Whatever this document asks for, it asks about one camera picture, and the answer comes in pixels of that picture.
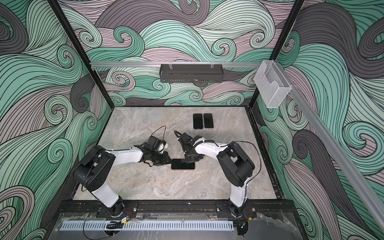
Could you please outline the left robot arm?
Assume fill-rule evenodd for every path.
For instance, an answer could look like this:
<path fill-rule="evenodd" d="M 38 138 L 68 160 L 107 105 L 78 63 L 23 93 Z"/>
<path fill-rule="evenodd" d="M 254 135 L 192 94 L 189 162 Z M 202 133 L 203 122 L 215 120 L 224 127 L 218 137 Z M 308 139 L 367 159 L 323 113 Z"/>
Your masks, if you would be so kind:
<path fill-rule="evenodd" d="M 151 167 L 171 163 L 166 141 L 150 136 L 140 145 L 125 150 L 107 150 L 96 145 L 81 159 L 73 177 L 97 200 L 111 216 L 118 216 L 124 210 L 122 198 L 107 182 L 112 167 L 145 163 Z"/>

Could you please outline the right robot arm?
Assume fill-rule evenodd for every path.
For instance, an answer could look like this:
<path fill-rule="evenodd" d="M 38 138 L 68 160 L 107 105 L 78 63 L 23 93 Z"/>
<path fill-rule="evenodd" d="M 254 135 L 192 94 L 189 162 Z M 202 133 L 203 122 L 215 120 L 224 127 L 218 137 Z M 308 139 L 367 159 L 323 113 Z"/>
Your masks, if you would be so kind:
<path fill-rule="evenodd" d="M 230 207 L 242 210 L 248 200 L 247 184 L 253 177 L 255 164 L 237 142 L 216 143 L 202 136 L 191 137 L 186 133 L 174 131 L 188 164 L 198 162 L 205 156 L 217 160 L 231 184 Z"/>

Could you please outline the purple-edged black smartphone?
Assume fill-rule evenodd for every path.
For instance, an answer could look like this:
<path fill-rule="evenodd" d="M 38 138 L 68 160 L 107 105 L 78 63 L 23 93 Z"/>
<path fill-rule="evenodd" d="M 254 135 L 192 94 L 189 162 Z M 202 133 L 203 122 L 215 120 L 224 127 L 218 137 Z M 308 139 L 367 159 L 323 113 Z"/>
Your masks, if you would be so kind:
<path fill-rule="evenodd" d="M 206 129 L 213 129 L 214 128 L 214 121 L 213 121 L 213 115 L 210 113 L 204 113 L 204 127 Z"/>

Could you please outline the black phone case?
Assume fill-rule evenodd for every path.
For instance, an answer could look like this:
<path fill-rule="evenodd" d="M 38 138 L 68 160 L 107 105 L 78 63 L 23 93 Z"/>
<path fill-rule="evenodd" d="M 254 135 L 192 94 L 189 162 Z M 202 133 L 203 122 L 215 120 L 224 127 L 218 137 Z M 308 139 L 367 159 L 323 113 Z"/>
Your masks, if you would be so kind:
<path fill-rule="evenodd" d="M 193 114 L 193 128 L 195 130 L 204 128 L 203 114 Z"/>

